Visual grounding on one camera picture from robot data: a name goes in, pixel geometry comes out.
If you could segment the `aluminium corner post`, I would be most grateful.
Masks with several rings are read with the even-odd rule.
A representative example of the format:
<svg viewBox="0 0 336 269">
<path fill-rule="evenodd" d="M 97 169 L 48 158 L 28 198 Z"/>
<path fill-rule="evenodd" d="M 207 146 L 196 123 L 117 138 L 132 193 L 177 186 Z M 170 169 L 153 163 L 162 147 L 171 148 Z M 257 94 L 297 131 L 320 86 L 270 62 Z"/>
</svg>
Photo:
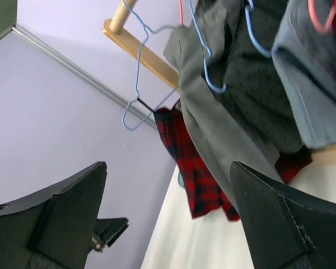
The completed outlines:
<svg viewBox="0 0 336 269">
<path fill-rule="evenodd" d="M 55 61 L 57 61 L 61 65 L 65 66 L 65 68 L 67 68 L 68 70 L 73 72 L 75 75 L 83 79 L 85 82 L 90 84 L 92 87 L 97 89 L 99 92 L 103 93 L 106 97 L 108 97 L 110 100 L 112 100 L 113 102 L 121 106 L 122 108 L 125 108 L 127 106 L 128 100 L 118 95 L 112 89 L 110 89 L 109 87 L 104 85 L 102 82 L 94 78 L 94 76 L 90 75 L 88 72 L 86 72 L 84 69 L 82 69 L 78 65 L 74 64 L 64 55 L 60 54 L 58 51 L 53 49 L 47 43 L 43 42 L 41 39 L 39 39 L 34 34 L 26 30 L 24 27 L 20 26 L 19 24 L 15 24 L 12 27 L 12 32 L 17 34 L 18 36 L 26 40 L 28 43 L 35 46 L 36 48 L 40 49 L 42 52 L 49 55 L 51 58 L 53 58 Z"/>
</svg>

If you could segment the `dark grey dotted skirt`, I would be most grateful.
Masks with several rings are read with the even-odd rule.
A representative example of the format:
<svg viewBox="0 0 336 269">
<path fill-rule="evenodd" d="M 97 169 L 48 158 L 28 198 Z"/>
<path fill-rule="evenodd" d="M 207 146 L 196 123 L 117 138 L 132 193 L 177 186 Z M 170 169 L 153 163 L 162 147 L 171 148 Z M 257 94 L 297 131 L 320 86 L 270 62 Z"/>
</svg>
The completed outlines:
<svg viewBox="0 0 336 269">
<path fill-rule="evenodd" d="M 250 39 L 247 5 L 247 1 L 239 1 L 227 18 L 231 45 L 223 82 L 229 97 L 259 134 L 279 151 L 293 154 L 303 143 L 272 59 L 258 52 Z"/>
</svg>

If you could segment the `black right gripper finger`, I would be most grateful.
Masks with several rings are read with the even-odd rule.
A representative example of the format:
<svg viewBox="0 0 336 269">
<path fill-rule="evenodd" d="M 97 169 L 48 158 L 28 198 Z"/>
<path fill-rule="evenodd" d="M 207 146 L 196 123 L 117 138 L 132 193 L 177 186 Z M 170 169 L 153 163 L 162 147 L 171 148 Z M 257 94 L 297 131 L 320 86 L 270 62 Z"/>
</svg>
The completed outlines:
<svg viewBox="0 0 336 269">
<path fill-rule="evenodd" d="M 240 162 L 230 179 L 255 268 L 336 268 L 336 203 Z"/>
</svg>

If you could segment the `red plaid skirt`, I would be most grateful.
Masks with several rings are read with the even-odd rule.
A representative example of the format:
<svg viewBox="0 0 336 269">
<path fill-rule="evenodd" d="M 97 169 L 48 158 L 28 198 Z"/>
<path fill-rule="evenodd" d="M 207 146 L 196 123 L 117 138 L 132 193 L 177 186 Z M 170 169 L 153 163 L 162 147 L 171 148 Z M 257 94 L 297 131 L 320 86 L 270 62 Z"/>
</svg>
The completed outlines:
<svg viewBox="0 0 336 269">
<path fill-rule="evenodd" d="M 221 208 L 228 220 L 240 220 L 239 214 L 198 154 L 181 111 L 176 108 L 159 108 L 154 112 L 154 118 L 160 139 L 183 177 L 192 218 L 197 219 Z"/>
</svg>

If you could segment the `wooden clothes rack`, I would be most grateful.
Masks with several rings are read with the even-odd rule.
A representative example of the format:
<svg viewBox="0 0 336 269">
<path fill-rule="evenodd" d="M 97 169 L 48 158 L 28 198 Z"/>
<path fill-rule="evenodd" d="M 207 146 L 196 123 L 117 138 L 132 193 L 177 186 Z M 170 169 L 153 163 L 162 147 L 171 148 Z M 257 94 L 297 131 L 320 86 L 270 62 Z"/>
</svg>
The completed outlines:
<svg viewBox="0 0 336 269">
<path fill-rule="evenodd" d="M 178 73 L 163 59 L 161 59 L 152 50 L 146 47 L 150 35 L 157 34 L 169 27 L 164 26 L 159 30 L 149 30 L 148 26 L 139 18 L 143 30 L 146 33 L 144 41 L 139 41 L 129 31 L 124 29 L 130 14 L 133 13 L 133 7 L 136 1 L 121 1 L 115 11 L 113 18 L 106 19 L 103 23 L 102 32 L 116 45 L 131 55 L 138 61 L 137 67 L 142 64 L 164 83 L 172 88 L 178 89 Z M 336 164 L 336 143 L 324 149 L 317 149 L 312 152 L 313 165 Z"/>
</svg>

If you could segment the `light blue denim skirt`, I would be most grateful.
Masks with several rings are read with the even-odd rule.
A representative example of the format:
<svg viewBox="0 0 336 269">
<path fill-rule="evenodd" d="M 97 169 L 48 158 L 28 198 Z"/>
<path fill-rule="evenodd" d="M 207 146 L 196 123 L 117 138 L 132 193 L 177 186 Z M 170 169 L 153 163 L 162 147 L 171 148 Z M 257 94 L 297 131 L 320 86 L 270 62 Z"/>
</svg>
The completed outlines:
<svg viewBox="0 0 336 269">
<path fill-rule="evenodd" d="M 305 146 L 336 143 L 336 42 L 332 30 L 316 30 L 307 1 L 288 2 L 272 60 Z"/>
</svg>

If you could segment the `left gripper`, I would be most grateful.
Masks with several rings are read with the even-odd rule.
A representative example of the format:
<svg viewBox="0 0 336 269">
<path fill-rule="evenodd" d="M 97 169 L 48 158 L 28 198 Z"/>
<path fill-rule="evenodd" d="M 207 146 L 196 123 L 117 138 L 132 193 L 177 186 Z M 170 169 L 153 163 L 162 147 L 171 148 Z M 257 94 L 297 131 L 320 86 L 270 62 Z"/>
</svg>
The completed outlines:
<svg viewBox="0 0 336 269">
<path fill-rule="evenodd" d="M 123 218 L 96 219 L 107 166 L 0 204 L 0 268 L 84 268 L 90 250 L 111 247 L 129 227 Z"/>
</svg>

